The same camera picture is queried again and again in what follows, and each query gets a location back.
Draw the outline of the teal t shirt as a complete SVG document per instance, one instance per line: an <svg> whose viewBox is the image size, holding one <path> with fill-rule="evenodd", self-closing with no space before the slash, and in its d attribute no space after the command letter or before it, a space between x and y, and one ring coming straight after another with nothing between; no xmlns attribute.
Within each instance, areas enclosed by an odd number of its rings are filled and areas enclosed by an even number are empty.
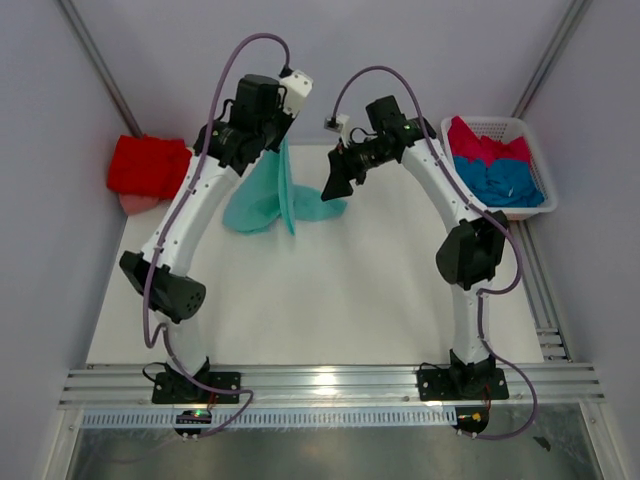
<svg viewBox="0 0 640 480"><path fill-rule="evenodd" d="M296 222L322 222L342 216L344 200L321 200L321 192L294 182L289 143L266 151L250 174L231 195L222 216L227 229L243 235L269 231L281 220L288 233L296 234Z"/></svg>

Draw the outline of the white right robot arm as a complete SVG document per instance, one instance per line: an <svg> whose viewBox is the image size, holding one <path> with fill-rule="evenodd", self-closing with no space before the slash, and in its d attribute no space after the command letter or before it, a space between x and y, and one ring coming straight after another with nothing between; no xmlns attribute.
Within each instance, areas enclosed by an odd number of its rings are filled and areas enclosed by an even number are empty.
<svg viewBox="0 0 640 480"><path fill-rule="evenodd" d="M478 317L488 304L478 294L490 288L501 263L506 216L470 206L469 192L447 167L436 133L423 117L407 118L392 96L370 103L366 112L373 133L361 142L352 139L348 116L333 114L325 120L325 129L340 139L328 153L329 176L321 198L352 195L369 170L391 161L413 176L447 232L435 262L451 287L454 319L449 365L419 371L419 395L423 400L505 400L509 392L504 372L479 331Z"/></svg>

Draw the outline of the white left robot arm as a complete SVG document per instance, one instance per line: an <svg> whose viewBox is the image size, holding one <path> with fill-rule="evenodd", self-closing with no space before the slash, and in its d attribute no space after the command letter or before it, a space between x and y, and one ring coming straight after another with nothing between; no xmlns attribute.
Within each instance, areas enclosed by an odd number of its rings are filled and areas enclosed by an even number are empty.
<svg viewBox="0 0 640 480"><path fill-rule="evenodd" d="M163 341L168 359L154 379L156 404L202 403L210 395L238 400L240 382L224 384L210 372L197 313L205 286L189 271L199 242L224 197L266 151L276 151L313 88L300 70L279 78L247 74L234 98L215 100L200 131L179 190L161 223L137 252L124 251L119 266L142 297L143 339Z"/></svg>

